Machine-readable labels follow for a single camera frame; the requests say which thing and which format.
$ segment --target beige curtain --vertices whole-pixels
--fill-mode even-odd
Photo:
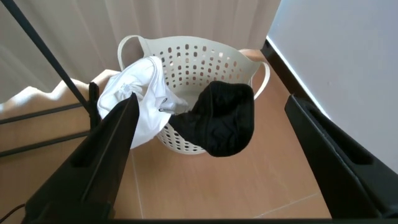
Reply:
[[[15,0],[74,79],[119,70],[119,41],[194,35],[260,49],[280,0]],[[0,4],[0,103],[27,86],[52,91],[60,78]]]

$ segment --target floor seam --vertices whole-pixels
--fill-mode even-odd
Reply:
[[[134,154],[132,154],[131,157],[132,157],[132,168],[134,169],[134,178],[136,179],[139,209],[141,211],[141,218],[144,219],[144,212],[142,211],[141,196],[139,193],[139,184],[138,184],[138,177],[137,177],[137,172],[136,172],[136,163],[134,162]]]
[[[260,214],[260,215],[254,217],[254,218],[260,218],[260,217],[262,217],[262,216],[264,216],[264,215],[267,215],[267,214],[269,214],[269,213],[271,213],[271,212],[278,211],[278,210],[280,210],[280,209],[282,209],[282,208],[285,208],[285,207],[294,205],[295,203],[299,203],[299,202],[304,201],[304,200],[306,200],[306,199],[308,199],[308,198],[312,198],[312,197],[314,197],[314,196],[316,196],[316,195],[318,195],[318,194],[319,194],[319,192],[314,193],[314,194],[311,194],[311,195],[306,196],[306,197],[304,197],[304,198],[298,199],[297,201],[290,202],[290,203],[288,203],[288,204],[286,204],[286,205],[283,205],[283,206],[281,206],[281,207],[278,207],[278,208],[269,210],[269,211],[267,211],[267,212],[264,212],[263,214]]]

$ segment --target white plastic basket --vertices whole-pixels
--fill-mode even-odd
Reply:
[[[129,35],[123,38],[118,47],[121,70],[125,68],[124,65],[134,62],[128,55],[132,54],[131,51],[136,46],[134,43],[137,39],[144,57],[153,55],[162,59],[167,85],[178,97],[189,103],[190,109],[197,101],[199,94],[213,80],[245,83],[252,86],[252,78],[263,64],[266,74],[254,99],[261,94],[269,81],[270,70],[265,62],[253,62],[241,52],[225,44],[189,36],[150,40],[138,35]],[[184,140],[169,124],[157,137],[175,152],[182,154],[205,152],[200,146]]]

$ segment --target wire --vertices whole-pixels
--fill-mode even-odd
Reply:
[[[18,205],[17,207],[15,207],[14,209],[12,209],[9,213],[7,213],[7,215],[5,215],[4,217],[2,217],[0,219],[0,223],[4,222],[10,215],[12,215],[16,210],[25,207],[25,204],[23,203],[22,205]]]

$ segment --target floor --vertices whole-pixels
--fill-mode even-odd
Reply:
[[[265,60],[257,50],[244,52]],[[254,78],[258,89],[263,69]],[[115,72],[95,82],[104,88]],[[76,82],[87,97],[87,85]],[[0,119],[76,102],[61,83],[53,93],[26,90],[3,104]],[[289,92],[272,71],[256,100],[256,127],[249,146],[227,158],[187,156],[158,139],[131,151],[115,203],[116,218],[330,218],[284,105]],[[0,125],[0,151],[89,129],[83,108]],[[0,216],[24,203],[82,142],[78,138],[0,158]],[[22,220],[19,210],[5,223]]]

